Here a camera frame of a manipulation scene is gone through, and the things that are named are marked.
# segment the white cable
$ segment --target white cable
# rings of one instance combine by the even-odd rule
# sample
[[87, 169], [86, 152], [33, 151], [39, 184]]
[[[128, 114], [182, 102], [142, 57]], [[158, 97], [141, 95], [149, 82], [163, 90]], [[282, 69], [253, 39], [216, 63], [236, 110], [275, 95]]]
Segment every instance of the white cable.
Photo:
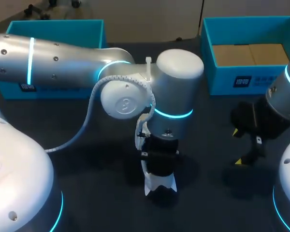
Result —
[[140, 80], [131, 78], [129, 76], [121, 76], [121, 75], [107, 76], [107, 77], [101, 79], [100, 81], [98, 81], [96, 83], [96, 85], [94, 86], [94, 88], [92, 89], [92, 92], [91, 92], [91, 95], [90, 95], [90, 98], [89, 98], [87, 114], [86, 114], [86, 117], [85, 117], [85, 120], [84, 120], [84, 123], [83, 123], [81, 129], [76, 133], [76, 135], [72, 139], [70, 139], [66, 143], [64, 143], [64, 144], [62, 144], [60, 146], [51, 148], [51, 149], [46, 149], [45, 151], [47, 153], [51, 153], [51, 152], [55, 152], [55, 151], [58, 151], [58, 150], [62, 150], [64, 148], [70, 146], [72, 143], [74, 143], [83, 134], [83, 132], [85, 131], [85, 129], [86, 129], [87, 125], [88, 125], [88, 122], [90, 120], [91, 114], [92, 114], [92, 106], [93, 106], [93, 103], [94, 103], [94, 98], [96, 96], [97, 90], [100, 88], [101, 85], [103, 85], [103, 84], [105, 84], [106, 82], [109, 82], [109, 81], [126, 81], [126, 82], [130, 82], [130, 83], [134, 83], [134, 84], [137, 84], [137, 85], [141, 86], [142, 88], [144, 88], [147, 91], [147, 93], [149, 94], [150, 100], [151, 100], [151, 109], [149, 111], [149, 114], [148, 114], [147, 118], [142, 120], [142, 121], [140, 121], [139, 127], [137, 128], [137, 131], [139, 133], [142, 131], [143, 124], [152, 118], [152, 116], [154, 115], [154, 112], [155, 112], [155, 108], [156, 108], [156, 99], [155, 99], [155, 96], [154, 96], [154, 94], [153, 94], [153, 92], [151, 90], [151, 86], [148, 83], [143, 83]]

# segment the brown cardboard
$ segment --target brown cardboard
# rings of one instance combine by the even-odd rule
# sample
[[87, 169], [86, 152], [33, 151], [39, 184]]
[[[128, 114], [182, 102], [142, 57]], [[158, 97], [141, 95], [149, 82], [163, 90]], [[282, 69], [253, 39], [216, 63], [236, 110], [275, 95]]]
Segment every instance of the brown cardboard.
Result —
[[288, 64], [289, 59], [281, 44], [250, 44], [256, 65]]
[[213, 50], [218, 66], [255, 65], [249, 45], [214, 45]]

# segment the blue storage bin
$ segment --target blue storage bin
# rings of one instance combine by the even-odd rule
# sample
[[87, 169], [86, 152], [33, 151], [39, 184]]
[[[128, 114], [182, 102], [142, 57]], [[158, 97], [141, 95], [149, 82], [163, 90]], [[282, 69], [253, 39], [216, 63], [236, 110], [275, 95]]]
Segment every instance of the blue storage bin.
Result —
[[[286, 65], [218, 66], [213, 45], [282, 44], [290, 60], [290, 16], [205, 18], [201, 33], [204, 72], [211, 95], [264, 94]], [[239, 78], [246, 85], [234, 87]], [[254, 84], [260, 78], [265, 85]]]
[[[6, 33], [87, 48], [107, 47], [103, 20], [13, 21]], [[90, 96], [91, 90], [0, 82], [0, 91], [5, 99], [85, 99]]]

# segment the yellow part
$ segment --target yellow part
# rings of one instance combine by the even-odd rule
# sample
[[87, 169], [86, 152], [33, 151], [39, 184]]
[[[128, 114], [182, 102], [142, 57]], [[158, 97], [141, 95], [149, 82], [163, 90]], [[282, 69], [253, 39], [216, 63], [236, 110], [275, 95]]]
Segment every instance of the yellow part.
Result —
[[236, 133], [238, 132], [238, 129], [237, 128], [235, 128], [235, 130], [234, 130], [234, 132], [233, 132], [233, 135], [232, 136], [234, 136]]
[[239, 159], [235, 164], [236, 165], [241, 165], [242, 164], [242, 159]]

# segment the black table surface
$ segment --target black table surface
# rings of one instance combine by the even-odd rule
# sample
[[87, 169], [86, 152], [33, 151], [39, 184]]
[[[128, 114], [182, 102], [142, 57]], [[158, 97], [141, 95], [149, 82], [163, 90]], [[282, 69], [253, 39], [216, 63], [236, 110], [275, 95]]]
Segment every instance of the black table surface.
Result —
[[[169, 48], [199, 54], [197, 39], [171, 43], [115, 44], [138, 63]], [[178, 194], [144, 195], [144, 177], [134, 148], [137, 118], [110, 118], [96, 101], [90, 125], [71, 147], [50, 154], [64, 193], [73, 232], [271, 232], [272, 188], [290, 129], [267, 144], [267, 158], [253, 168], [230, 162], [250, 148], [248, 136], [232, 137], [230, 110], [254, 97], [210, 97], [206, 79], [175, 172]], [[17, 129], [51, 148], [70, 139], [86, 115], [85, 100], [5, 101], [0, 109]]]

